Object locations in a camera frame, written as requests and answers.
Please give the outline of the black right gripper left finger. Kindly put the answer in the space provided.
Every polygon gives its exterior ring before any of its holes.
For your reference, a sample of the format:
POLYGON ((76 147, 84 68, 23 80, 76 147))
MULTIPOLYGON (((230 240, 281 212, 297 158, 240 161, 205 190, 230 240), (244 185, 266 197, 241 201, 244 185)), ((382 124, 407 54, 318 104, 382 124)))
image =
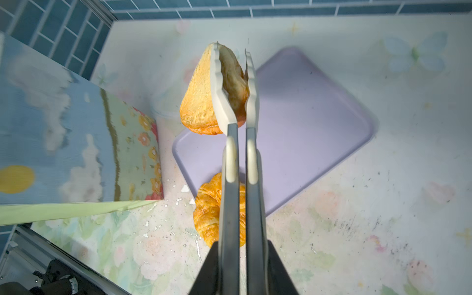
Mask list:
POLYGON ((218 292, 218 277, 218 242, 215 242, 210 248, 188 295, 216 295, 218 292))

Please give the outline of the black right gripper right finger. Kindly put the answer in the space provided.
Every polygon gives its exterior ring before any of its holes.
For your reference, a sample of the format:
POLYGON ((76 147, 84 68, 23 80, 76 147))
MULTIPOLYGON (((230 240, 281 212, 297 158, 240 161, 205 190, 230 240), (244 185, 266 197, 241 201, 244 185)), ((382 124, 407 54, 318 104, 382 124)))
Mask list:
POLYGON ((273 243, 268 240, 268 284, 270 295, 298 295, 273 243))

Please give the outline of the metal tongs with white tips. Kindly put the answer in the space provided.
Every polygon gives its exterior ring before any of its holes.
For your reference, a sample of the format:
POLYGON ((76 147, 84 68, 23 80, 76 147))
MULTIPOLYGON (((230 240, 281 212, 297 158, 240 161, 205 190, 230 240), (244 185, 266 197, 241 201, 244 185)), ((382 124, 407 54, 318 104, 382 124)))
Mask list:
MULTIPOLYGON (((211 46, 210 81, 213 109, 218 126, 226 135, 222 157, 221 208, 218 241, 219 295, 237 295, 240 292, 240 178, 238 124, 227 93, 221 63, 222 46, 211 46)), ((263 198, 261 155, 257 149, 259 124, 259 93, 252 56, 246 52, 246 71, 249 97, 245 142, 245 187, 247 208, 247 293, 269 294, 269 253, 266 237, 266 217, 263 198)))

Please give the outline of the ring shaped croissant bread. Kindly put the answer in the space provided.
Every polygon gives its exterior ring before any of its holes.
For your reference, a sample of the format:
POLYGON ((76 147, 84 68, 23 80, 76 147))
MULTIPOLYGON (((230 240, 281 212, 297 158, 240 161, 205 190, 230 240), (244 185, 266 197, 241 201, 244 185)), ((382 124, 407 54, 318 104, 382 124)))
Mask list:
MULTIPOLYGON (((199 236, 211 248, 219 240, 220 207, 222 196, 221 173, 216 174, 210 182, 201 185, 195 198, 193 212, 194 226, 199 236)), ((239 185, 240 191, 240 247, 246 244, 246 187, 239 185)))

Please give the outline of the triangular toast bread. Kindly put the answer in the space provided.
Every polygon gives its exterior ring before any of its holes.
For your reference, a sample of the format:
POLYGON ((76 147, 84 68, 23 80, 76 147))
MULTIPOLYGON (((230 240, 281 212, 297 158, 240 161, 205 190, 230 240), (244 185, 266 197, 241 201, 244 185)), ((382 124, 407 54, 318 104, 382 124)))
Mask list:
MULTIPOLYGON (((189 87, 181 103, 179 113, 182 124, 190 131, 200 135, 218 135, 222 131, 213 109, 210 81, 211 50, 207 46, 192 75, 189 87)), ((249 97, 248 78, 243 73, 233 51, 220 44, 223 89, 241 127, 247 119, 245 103, 249 97)))

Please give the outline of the white paper gift bag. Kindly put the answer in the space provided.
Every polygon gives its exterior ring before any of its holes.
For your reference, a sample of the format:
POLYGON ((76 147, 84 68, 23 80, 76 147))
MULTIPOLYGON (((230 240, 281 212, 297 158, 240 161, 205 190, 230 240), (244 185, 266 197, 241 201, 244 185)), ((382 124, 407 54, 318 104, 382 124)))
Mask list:
POLYGON ((1 224, 163 199, 153 118, 1 35, 1 224))

